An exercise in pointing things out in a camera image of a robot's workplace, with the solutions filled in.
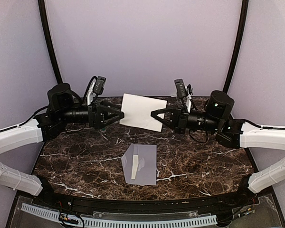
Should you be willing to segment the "beige decorated letter sheet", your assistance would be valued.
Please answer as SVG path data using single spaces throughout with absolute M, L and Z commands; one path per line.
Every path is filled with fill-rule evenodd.
M 151 117 L 151 112 L 164 109 L 166 106 L 166 100 L 124 94 L 121 108 L 124 118 L 119 123 L 129 127 L 161 132 L 162 123 Z

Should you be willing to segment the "white letter paper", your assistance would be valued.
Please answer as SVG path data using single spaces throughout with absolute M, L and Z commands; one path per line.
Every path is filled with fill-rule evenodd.
M 138 166 L 139 166 L 139 155 L 134 154 L 133 155 L 133 163 L 132 163 L 132 173 L 131 173 L 131 179 L 132 180 L 135 180 L 135 178 L 136 178 Z

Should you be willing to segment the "grey envelope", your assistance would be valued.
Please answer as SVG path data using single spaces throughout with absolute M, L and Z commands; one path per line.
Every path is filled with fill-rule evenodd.
M 133 155 L 139 155 L 139 166 L 135 180 L 131 179 Z M 131 185 L 155 186 L 157 183 L 157 146 L 131 144 L 123 154 L 122 166 L 125 182 Z

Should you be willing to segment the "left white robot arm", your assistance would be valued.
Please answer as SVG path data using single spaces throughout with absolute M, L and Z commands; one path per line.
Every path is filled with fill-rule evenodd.
M 121 108 L 110 102 L 92 100 L 84 104 L 68 83 L 54 86 L 47 96 L 49 104 L 44 108 L 45 113 L 38 109 L 25 122 L 0 130 L 0 155 L 25 145 L 55 139 L 68 124 L 87 123 L 100 130 L 124 118 Z M 0 185 L 38 196 L 47 207 L 57 204 L 57 195 L 46 178 L 20 172 L 2 162 Z

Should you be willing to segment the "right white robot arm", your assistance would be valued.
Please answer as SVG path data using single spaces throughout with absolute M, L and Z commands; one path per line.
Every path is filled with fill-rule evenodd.
M 226 93 L 212 91 L 203 112 L 187 108 L 164 108 L 151 112 L 151 117 L 184 134 L 204 131 L 214 133 L 215 140 L 227 148 L 268 148 L 285 151 L 285 127 L 258 125 L 245 119 L 231 119 L 234 100 Z M 233 202 L 243 206 L 263 189 L 285 180 L 285 157 L 268 168 L 245 176 L 233 195 Z

